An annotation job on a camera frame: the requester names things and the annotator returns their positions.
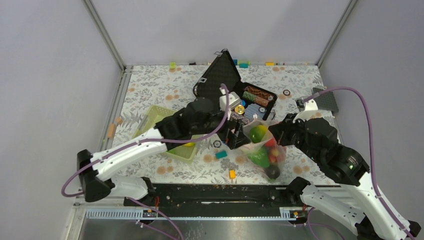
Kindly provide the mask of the clear zip top bag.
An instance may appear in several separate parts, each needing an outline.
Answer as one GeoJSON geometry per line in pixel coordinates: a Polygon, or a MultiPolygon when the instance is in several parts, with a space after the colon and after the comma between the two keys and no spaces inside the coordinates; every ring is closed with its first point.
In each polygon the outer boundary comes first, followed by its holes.
{"type": "Polygon", "coordinates": [[[255,118],[242,127],[243,134],[249,143],[239,147],[240,151],[260,169],[261,174],[269,182],[280,178],[286,162],[287,149],[277,144],[277,140],[269,131],[269,127],[277,124],[277,120],[261,120],[255,118]]]}

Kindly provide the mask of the red strawberry bunch toy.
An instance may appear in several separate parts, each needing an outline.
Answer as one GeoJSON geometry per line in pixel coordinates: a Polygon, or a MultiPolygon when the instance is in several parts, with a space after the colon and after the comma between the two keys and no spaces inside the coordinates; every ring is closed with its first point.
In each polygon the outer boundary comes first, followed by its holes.
{"type": "Polygon", "coordinates": [[[270,165],[276,165],[282,162],[282,153],[277,147],[269,147],[268,150],[268,162],[270,165]]]}

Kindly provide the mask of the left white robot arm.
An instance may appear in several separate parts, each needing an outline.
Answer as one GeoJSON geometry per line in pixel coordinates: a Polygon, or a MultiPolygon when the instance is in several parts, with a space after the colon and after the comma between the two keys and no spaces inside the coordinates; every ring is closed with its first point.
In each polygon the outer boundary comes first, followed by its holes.
{"type": "Polygon", "coordinates": [[[231,120],[231,111],[240,104],[239,97],[230,94],[219,98],[219,107],[207,98],[199,97],[152,128],[117,147],[77,154],[77,175],[84,200],[97,202],[106,197],[130,197],[148,206],[155,192],[145,177],[131,178],[117,173],[145,157],[171,151],[187,143],[195,143],[217,134],[230,149],[248,144],[241,121],[231,120]]]}

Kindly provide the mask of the yellow toy mango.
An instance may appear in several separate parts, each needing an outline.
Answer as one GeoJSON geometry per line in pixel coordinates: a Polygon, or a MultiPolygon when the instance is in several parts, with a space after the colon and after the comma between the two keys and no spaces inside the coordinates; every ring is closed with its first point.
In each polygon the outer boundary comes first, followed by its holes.
{"type": "Polygon", "coordinates": [[[260,143],[266,135],[268,128],[264,125],[257,125],[250,129],[249,137],[253,143],[260,143]]]}

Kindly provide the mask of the red toy pepper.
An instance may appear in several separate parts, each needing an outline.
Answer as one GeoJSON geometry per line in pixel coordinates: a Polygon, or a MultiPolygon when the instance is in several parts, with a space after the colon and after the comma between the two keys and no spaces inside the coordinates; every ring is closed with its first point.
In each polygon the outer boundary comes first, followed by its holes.
{"type": "Polygon", "coordinates": [[[272,149],[272,148],[275,148],[275,147],[277,147],[278,146],[278,144],[277,144],[277,141],[275,140],[275,138],[271,138],[270,140],[268,140],[264,145],[263,145],[263,147],[266,147],[266,148],[269,148],[269,149],[272,149]]]}

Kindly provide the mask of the white green leek toy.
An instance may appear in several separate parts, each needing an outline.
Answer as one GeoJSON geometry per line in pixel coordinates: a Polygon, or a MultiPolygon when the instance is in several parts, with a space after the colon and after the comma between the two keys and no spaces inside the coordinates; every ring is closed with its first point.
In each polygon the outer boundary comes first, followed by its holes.
{"type": "Polygon", "coordinates": [[[268,151],[265,147],[261,147],[259,150],[248,153],[247,157],[251,162],[261,168],[268,168],[270,166],[268,160],[268,151]]]}

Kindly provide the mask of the yellow toy banana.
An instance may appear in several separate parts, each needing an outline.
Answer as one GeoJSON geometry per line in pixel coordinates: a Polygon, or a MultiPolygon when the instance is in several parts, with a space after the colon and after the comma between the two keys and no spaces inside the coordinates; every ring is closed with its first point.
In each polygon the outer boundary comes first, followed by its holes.
{"type": "Polygon", "coordinates": [[[196,145],[196,143],[195,142],[188,142],[188,143],[185,143],[183,146],[184,147],[193,147],[193,146],[195,146],[196,145]]]}

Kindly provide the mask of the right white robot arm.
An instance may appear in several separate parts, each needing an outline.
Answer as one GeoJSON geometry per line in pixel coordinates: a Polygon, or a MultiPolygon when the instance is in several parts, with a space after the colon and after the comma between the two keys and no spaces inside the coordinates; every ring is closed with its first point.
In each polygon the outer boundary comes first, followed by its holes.
{"type": "Polygon", "coordinates": [[[354,199],[358,208],[321,192],[302,177],[286,188],[287,201],[313,207],[356,235],[359,240],[405,240],[418,236],[422,227],[401,216],[373,186],[371,170],[354,149],[338,141],[338,131],[324,118],[295,119],[294,114],[268,127],[280,146],[295,146],[319,167],[324,175],[339,184],[354,199]]]}

